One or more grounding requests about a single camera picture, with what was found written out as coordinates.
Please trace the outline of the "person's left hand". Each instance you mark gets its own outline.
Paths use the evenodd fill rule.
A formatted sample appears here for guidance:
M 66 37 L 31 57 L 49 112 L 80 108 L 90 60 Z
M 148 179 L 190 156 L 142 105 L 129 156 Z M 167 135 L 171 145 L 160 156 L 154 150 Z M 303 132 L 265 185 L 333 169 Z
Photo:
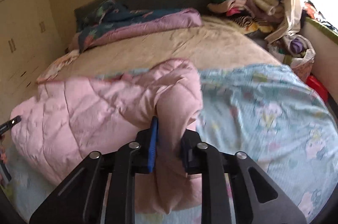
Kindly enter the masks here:
M 2 142 L 5 136 L 1 134 L 1 186 L 6 187 L 11 181 L 11 174 L 7 169 L 7 155 L 5 147 L 3 146 Z

